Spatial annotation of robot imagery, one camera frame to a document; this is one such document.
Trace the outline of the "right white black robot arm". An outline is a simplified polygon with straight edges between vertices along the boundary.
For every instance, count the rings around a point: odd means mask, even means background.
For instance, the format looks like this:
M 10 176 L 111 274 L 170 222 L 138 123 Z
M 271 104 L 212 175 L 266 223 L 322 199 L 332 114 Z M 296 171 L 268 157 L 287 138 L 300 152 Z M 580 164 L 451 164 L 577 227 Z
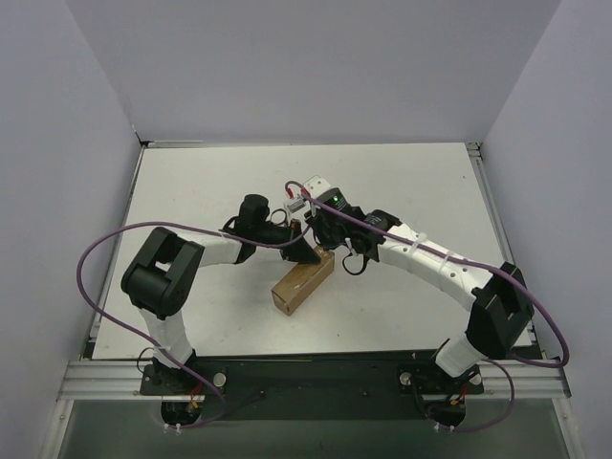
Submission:
M 458 378 L 483 359 L 506 359 L 530 323 L 534 306 L 517 288 L 524 279 L 508 262 L 490 273 L 457 262 L 452 251 L 427 240 L 397 217 L 354 208 L 348 218 L 321 208 L 306 213 L 316 240 L 328 250 L 345 246 L 364 257 L 411 273 L 470 313 L 467 329 L 438 350 L 435 363 Z

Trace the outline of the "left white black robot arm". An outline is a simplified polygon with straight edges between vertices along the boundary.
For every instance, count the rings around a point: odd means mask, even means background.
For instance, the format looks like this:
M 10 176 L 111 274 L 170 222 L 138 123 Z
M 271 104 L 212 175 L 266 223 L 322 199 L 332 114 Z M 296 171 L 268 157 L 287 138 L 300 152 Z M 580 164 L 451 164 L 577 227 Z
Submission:
M 163 370 L 162 381 L 175 393 L 185 393 L 196 381 L 195 368 L 187 363 L 195 355 L 186 336 L 181 310 L 199 269 L 238 265 L 258 247 L 281 247 L 281 258 L 302 265 L 317 265 L 321 256 L 294 220 L 283 226 L 269 220 L 269 200 L 248 194 L 238 214 L 222 227 L 220 236 L 177 234 L 157 227 L 124 273 L 120 287 L 144 318 L 156 342 L 153 362 Z

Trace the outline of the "brown cardboard express box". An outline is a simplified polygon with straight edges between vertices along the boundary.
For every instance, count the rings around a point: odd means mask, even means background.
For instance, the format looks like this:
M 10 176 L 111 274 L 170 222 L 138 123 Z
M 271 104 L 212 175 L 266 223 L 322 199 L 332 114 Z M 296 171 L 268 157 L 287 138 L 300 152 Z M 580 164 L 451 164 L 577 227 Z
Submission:
M 334 271 L 335 255 L 315 247 L 320 257 L 318 264 L 297 264 L 271 289 L 273 305 L 283 314 L 291 316 Z

